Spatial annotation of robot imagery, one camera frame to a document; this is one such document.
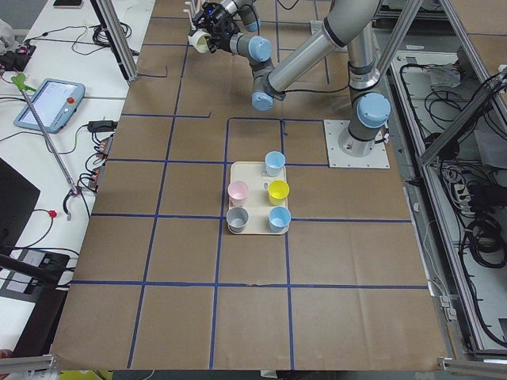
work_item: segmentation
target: robotic arm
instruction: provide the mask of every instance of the robotic arm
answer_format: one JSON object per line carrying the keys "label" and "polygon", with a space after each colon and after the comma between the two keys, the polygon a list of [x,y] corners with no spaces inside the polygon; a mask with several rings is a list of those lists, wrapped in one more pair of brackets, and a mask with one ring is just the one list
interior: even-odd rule
{"label": "robotic arm", "polygon": [[378,130],[391,113],[389,101],[381,94],[371,92],[380,77],[370,26],[379,4],[380,0],[333,0],[322,28],[278,67],[274,67],[271,61],[271,43],[263,37],[243,35],[234,19],[237,14],[247,30],[258,30],[260,21],[254,0],[205,2],[203,9],[193,18],[194,28],[189,40],[193,44],[192,36],[200,33],[206,41],[207,49],[203,50],[215,52],[222,49],[247,57],[253,73],[252,105],[259,111],[270,110],[274,99],[282,101],[284,91],[299,77],[337,47],[348,45],[354,112],[339,143],[347,154],[363,157],[372,150]]}

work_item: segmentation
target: tablet screen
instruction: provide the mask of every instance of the tablet screen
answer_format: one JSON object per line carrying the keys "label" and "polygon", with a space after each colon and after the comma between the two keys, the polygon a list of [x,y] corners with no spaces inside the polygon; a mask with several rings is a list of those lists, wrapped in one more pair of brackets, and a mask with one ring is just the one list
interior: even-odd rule
{"label": "tablet screen", "polygon": [[[45,127],[51,126],[53,120],[55,120],[60,110],[67,103],[67,98],[72,95],[76,87],[76,85],[67,83],[47,82],[43,89],[37,94],[37,98],[33,101],[33,105]],[[30,110],[21,117],[20,121],[37,125]]]}

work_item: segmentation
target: white desk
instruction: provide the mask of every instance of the white desk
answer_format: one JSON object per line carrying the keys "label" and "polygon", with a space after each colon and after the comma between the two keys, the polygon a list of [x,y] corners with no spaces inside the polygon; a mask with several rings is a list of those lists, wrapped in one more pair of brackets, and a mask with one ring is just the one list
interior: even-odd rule
{"label": "white desk", "polygon": [[[84,1],[81,9],[54,9],[53,1],[49,0],[30,29],[28,38],[40,36],[48,30],[61,29],[66,26],[93,26],[98,24],[97,16],[89,0]],[[132,35],[128,39],[131,49],[139,51],[150,20],[154,0],[113,0],[120,21],[132,27]],[[83,28],[70,28],[61,32],[53,32],[46,38],[57,40],[75,40]],[[79,39],[91,42],[93,31]],[[36,88],[45,78],[57,78],[71,82],[80,82],[86,86],[86,97],[108,99],[124,99],[128,84],[124,80],[111,49],[106,48],[92,55],[79,55],[71,50],[70,43],[34,40],[37,46],[33,57],[25,68],[27,84]],[[93,45],[77,45],[82,52],[97,49]],[[13,73],[6,73],[4,78],[10,79]],[[0,81],[1,95],[18,95],[14,85]]]}
{"label": "white desk", "polygon": [[[75,132],[90,120],[118,120],[123,103],[122,100],[83,100],[69,125],[58,134],[51,135],[56,148],[59,151],[70,150],[74,146]],[[12,124],[23,105],[22,102],[0,101],[0,139],[19,131],[28,131]],[[76,151],[62,156],[75,181],[78,175],[85,171],[84,162],[93,153],[93,145],[90,133],[83,128],[78,134]],[[37,246],[64,247],[79,251],[88,225],[85,206],[81,197],[71,199],[68,205],[72,219],[67,221],[63,212],[63,198],[68,193],[69,187],[52,154],[46,149],[44,138],[35,135],[18,135],[0,142],[0,157],[38,187],[40,197],[36,208],[55,210],[58,213],[51,232]],[[85,193],[85,198],[91,210],[94,197]],[[33,213],[18,245],[30,244],[37,240],[48,228],[48,223],[49,218],[45,213]],[[73,258],[68,266],[73,267],[75,263],[76,260]],[[0,277],[5,278],[6,273],[7,271],[0,271]],[[69,274],[63,276],[61,283],[65,283]],[[0,348],[14,348],[32,308],[33,304],[30,302],[0,297],[2,311]]]}

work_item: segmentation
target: white tray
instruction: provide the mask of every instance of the white tray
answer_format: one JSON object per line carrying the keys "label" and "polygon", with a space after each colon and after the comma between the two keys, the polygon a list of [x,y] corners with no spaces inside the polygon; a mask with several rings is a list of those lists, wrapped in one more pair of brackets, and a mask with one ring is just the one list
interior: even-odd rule
{"label": "white tray", "polygon": [[[269,202],[268,186],[275,180],[287,180],[285,167],[278,177],[269,177],[265,171],[264,162],[238,161],[231,166],[231,182],[243,181],[248,184],[250,194],[243,206],[248,211],[248,224],[242,232],[232,232],[243,235],[281,235],[288,231],[288,226],[279,233],[269,228],[269,212],[275,207]],[[287,207],[287,199],[281,206]]]}

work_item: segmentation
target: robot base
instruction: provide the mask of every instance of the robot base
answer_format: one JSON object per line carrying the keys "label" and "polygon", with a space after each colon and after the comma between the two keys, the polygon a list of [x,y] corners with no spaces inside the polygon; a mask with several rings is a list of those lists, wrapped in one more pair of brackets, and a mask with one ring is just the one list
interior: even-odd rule
{"label": "robot base", "polygon": [[[348,120],[324,120],[324,131],[326,133],[327,157],[330,168],[346,169],[389,169],[384,144],[374,144],[372,152],[366,157],[353,157],[345,153],[338,145],[340,134],[349,126]],[[381,132],[376,139],[382,138]]]}

